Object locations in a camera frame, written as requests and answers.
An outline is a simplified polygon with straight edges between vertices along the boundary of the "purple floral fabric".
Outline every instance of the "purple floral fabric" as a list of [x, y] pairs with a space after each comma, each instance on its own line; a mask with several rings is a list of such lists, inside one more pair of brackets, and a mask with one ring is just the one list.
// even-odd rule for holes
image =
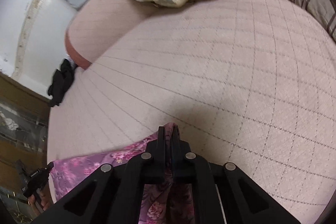
[[[164, 127], [166, 145], [169, 147], [173, 128], [176, 127], [178, 132], [179, 129], [172, 122]], [[147, 143], [156, 140], [157, 137], [156, 132], [121, 151], [54, 161], [51, 176], [55, 186], [56, 200], [60, 200], [69, 193], [102, 164], [109, 163], [112, 166], [125, 164], [133, 156], [143, 153]], [[194, 224], [191, 185], [174, 184], [170, 162], [167, 162], [166, 166], [166, 181], [163, 184], [145, 185], [144, 187], [139, 224]]]

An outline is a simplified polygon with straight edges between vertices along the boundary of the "bed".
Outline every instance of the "bed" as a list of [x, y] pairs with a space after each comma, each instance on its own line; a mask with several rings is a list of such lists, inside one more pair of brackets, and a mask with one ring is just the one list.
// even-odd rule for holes
[[89, 0], [65, 34], [81, 68], [51, 111], [48, 161], [122, 149], [176, 122], [195, 153], [236, 163], [301, 223], [321, 223], [336, 189], [334, 7]]

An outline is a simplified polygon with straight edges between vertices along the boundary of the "hand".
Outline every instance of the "hand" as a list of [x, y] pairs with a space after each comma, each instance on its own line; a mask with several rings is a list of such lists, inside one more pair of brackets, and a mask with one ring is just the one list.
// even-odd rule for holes
[[[40, 192], [40, 198], [41, 198], [41, 207], [42, 207], [43, 211], [45, 211], [51, 206], [51, 202], [49, 201], [48, 197], [46, 197], [46, 195], [43, 193], [43, 191]], [[40, 215], [41, 213], [35, 205], [35, 202], [36, 202], [35, 197], [33, 195], [30, 196], [28, 198], [28, 201], [29, 201], [30, 206], [32, 207], [34, 213], [36, 215]]]

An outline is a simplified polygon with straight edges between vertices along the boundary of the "white wall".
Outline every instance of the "white wall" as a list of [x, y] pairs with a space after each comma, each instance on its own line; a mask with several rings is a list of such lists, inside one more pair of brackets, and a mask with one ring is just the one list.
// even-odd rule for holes
[[[9, 76], [15, 71], [21, 30], [33, 0], [0, 0], [0, 70]], [[43, 95], [51, 76], [66, 56], [64, 33], [75, 9], [63, 0], [39, 0], [36, 19], [29, 28], [20, 75], [22, 85]]]

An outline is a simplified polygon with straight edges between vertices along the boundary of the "black mount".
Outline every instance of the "black mount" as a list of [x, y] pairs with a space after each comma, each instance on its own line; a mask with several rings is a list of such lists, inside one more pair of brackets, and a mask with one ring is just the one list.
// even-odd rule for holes
[[40, 191], [46, 186], [53, 167], [54, 163], [50, 162], [45, 168], [39, 168], [29, 173], [21, 160], [16, 161], [16, 170], [22, 183], [21, 191], [26, 198], [32, 195], [35, 197], [35, 205], [40, 213], [43, 213]]
[[300, 224], [233, 163], [216, 165], [192, 153], [176, 128], [168, 150], [164, 127], [145, 153], [117, 167], [102, 165], [32, 223], [137, 224], [144, 185], [165, 181], [166, 158], [174, 183], [192, 185], [196, 224], [224, 224], [223, 211], [227, 224]]

